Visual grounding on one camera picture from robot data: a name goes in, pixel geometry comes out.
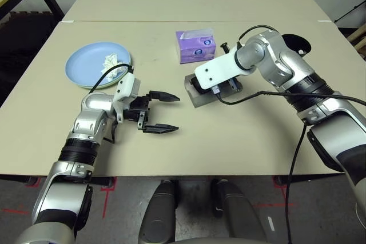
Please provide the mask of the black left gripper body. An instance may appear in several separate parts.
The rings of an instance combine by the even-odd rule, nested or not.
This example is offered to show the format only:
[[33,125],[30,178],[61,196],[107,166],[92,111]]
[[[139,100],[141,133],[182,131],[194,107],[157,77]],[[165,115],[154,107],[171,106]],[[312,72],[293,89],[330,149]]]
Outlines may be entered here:
[[148,129],[149,102],[152,100],[150,93],[138,96],[132,100],[129,107],[123,111],[123,118],[129,121],[137,122],[139,130]]

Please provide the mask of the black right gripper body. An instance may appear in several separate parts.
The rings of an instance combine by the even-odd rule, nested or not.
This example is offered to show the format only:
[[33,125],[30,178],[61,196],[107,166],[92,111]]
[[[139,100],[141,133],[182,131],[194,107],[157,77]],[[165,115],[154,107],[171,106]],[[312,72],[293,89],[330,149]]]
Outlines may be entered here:
[[231,88],[233,91],[241,91],[242,90],[242,84],[237,80],[236,77],[233,77],[228,80]]

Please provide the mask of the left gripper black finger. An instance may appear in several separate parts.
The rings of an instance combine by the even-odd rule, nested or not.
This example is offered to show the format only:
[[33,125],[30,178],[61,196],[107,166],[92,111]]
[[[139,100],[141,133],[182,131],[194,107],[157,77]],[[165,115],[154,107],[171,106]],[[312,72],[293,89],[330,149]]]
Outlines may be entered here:
[[167,125],[167,124],[155,124],[155,125],[145,125],[142,127],[142,131],[144,133],[149,134],[164,134],[164,133],[170,133],[173,131],[178,130],[179,127]]
[[178,101],[180,101],[179,97],[177,97],[173,94],[167,93],[167,92],[163,92],[163,91],[150,91],[148,95],[150,97],[150,100],[157,99],[161,102],[178,102]]

